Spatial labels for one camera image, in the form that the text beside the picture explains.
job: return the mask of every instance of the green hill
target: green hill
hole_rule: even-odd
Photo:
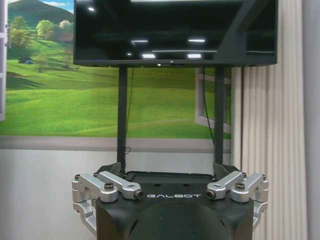
[[[35,27],[41,20],[59,24],[63,20],[74,21],[74,15],[62,8],[45,4],[39,0],[20,0],[8,5],[9,19],[22,16],[30,27]]]

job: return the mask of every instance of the wall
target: wall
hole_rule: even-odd
[[[304,0],[304,106],[309,240],[320,236],[320,1]]]
[[[105,151],[0,149],[0,239],[92,239],[73,210],[71,179],[115,159]],[[212,162],[211,153],[131,152],[127,170],[210,173]]]

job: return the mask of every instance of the white curtain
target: white curtain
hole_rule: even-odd
[[[233,70],[232,161],[270,179],[254,239],[307,240],[302,0],[279,0],[278,64],[243,71],[242,82]]]

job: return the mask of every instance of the silver robotic arm part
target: silver robotic arm part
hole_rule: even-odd
[[[229,190],[235,202],[246,203],[249,199],[253,200],[253,230],[255,230],[261,221],[262,213],[268,208],[269,180],[260,173],[244,178],[242,172],[234,171],[220,181],[209,183],[207,196],[211,200],[223,199]]]
[[[81,217],[82,223],[97,236],[97,223],[92,207],[96,207],[96,199],[104,203],[112,203],[118,199],[118,191],[126,199],[141,199],[143,191],[136,182],[126,181],[108,171],[98,175],[79,174],[72,180],[73,209]]]
[[[220,181],[209,183],[207,186],[207,196],[210,199],[218,200],[226,197],[229,191],[236,183],[242,182],[244,175],[240,171],[234,171],[222,178]]]

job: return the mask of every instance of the tv screen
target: tv screen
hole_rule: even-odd
[[[277,0],[75,0],[74,63],[277,63]]]

